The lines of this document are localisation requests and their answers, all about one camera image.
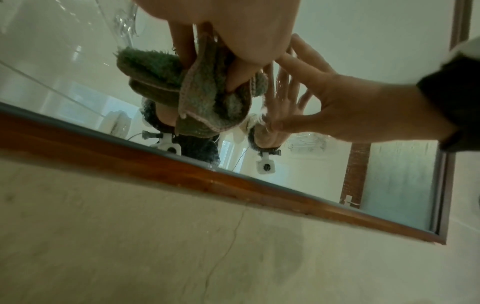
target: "brick wall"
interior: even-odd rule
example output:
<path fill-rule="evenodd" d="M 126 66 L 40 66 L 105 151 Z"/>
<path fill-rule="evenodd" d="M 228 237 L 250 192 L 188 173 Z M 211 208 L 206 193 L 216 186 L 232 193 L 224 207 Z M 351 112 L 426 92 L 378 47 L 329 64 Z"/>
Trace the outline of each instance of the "brick wall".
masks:
<path fill-rule="evenodd" d="M 369 167 L 371 144 L 352 144 L 348 165 L 346 167 L 345 180 L 341 190 L 340 203 L 345 204 L 347 195 L 352 197 L 351 207 L 360 209 L 364 193 L 365 179 Z"/>

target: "beige surface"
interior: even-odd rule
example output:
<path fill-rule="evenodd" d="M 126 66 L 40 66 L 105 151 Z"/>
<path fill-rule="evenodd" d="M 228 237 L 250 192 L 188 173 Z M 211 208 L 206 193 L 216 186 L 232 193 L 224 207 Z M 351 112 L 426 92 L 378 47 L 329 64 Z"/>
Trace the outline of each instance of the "beige surface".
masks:
<path fill-rule="evenodd" d="M 0 162 L 0 303 L 479 303 L 480 156 L 448 246 Z"/>

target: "wooden door frame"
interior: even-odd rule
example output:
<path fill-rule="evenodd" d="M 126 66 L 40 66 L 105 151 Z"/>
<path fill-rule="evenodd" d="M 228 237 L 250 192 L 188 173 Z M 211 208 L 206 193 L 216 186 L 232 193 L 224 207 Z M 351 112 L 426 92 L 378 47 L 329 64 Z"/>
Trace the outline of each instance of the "wooden door frame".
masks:
<path fill-rule="evenodd" d="M 456 1 L 453 46 L 468 38 L 472 1 Z M 439 153 L 437 158 L 439 221 L 434 232 L 429 232 L 7 104 L 0 104 L 0 149 L 3 156 L 21 161 L 148 180 L 423 241 L 447 241 L 454 154 Z"/>

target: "green towel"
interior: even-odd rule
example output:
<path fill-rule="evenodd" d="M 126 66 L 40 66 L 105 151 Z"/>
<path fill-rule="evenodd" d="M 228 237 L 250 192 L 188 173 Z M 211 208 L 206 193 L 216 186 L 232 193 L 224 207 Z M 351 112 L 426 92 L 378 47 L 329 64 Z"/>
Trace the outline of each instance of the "green towel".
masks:
<path fill-rule="evenodd" d="M 188 71 L 176 55 L 132 48 L 119 52 L 117 66 L 130 76 L 135 92 L 178 108 L 177 134 L 209 138 L 240 125 L 252 98 L 268 88 L 266 74 L 259 72 L 227 94 L 227 70 L 234 59 L 227 46 L 203 35 L 198 40 L 197 60 Z"/>

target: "mirror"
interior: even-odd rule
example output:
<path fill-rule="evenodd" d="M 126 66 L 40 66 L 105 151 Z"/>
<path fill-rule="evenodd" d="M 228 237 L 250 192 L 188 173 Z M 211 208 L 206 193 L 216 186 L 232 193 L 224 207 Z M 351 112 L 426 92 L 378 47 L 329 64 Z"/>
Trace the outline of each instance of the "mirror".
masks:
<path fill-rule="evenodd" d="M 415 83 L 449 52 L 453 10 L 453 2 L 435 0 L 310 0 L 301 4 L 295 32 L 339 73 Z M 262 97 L 253 99 L 240 126 L 207 140 L 179 139 L 146 119 L 159 119 L 155 103 L 130 88 L 115 56 L 128 46 L 173 53 L 167 22 L 129 0 L 19 0 L 0 18 L 3 103 L 161 149 L 167 156 L 181 150 L 182 158 L 200 160 L 194 163 L 205 170 L 227 170 L 409 227 L 438 229 L 437 142 L 351 144 L 300 133 L 282 144 L 281 156 L 261 155 L 248 132 L 249 122 L 262 114 Z M 300 95 L 305 91 L 302 86 Z M 320 110 L 313 97 L 305 113 Z"/>

